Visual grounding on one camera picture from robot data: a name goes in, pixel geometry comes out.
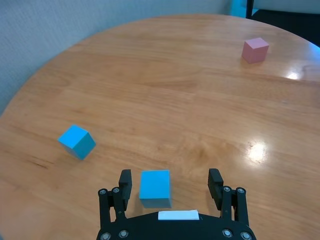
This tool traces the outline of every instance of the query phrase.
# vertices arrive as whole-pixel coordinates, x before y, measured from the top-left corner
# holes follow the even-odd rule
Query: screw
[[[246,231],[243,231],[240,235],[244,240],[251,240],[252,239],[251,235],[249,233],[247,233]]]
[[[101,240],[109,240],[111,238],[111,234],[108,232],[105,232],[104,234],[101,235],[100,239]]]
[[[121,232],[119,232],[119,237],[124,239],[126,237],[128,237],[129,232],[127,230],[122,230]]]
[[[231,238],[232,237],[232,232],[229,229],[223,229],[222,230],[222,234],[223,234],[223,236],[225,236],[227,238]]]

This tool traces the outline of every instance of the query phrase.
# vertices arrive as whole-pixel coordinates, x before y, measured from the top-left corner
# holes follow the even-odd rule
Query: wooden table
[[[244,40],[270,43],[247,64]],[[218,215],[208,169],[247,190],[259,240],[320,234],[320,49],[264,23],[166,16],[96,34],[40,69],[0,119],[5,240],[89,240],[97,191],[132,169],[127,217],[144,209],[142,170],[170,169],[173,209]],[[71,125],[97,142],[84,160],[57,138]]]

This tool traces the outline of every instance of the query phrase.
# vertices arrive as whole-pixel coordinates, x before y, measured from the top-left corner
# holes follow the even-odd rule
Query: floor
[[[245,5],[243,5],[242,3],[246,2],[243,0],[233,0],[232,1],[232,6],[231,6],[231,11],[230,11],[230,15],[231,16],[236,16],[236,17],[241,17],[241,18],[245,18],[246,17],[246,7]]]

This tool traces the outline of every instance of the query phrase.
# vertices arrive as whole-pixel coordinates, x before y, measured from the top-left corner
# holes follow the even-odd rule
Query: pink cube
[[[254,64],[266,59],[269,44],[261,37],[246,40],[244,42],[242,57],[249,63]]]

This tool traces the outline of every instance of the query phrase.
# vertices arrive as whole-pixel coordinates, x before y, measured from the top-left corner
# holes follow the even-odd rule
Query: gray wall
[[[134,20],[227,14],[231,0],[0,0],[0,115],[25,81],[80,40]]]

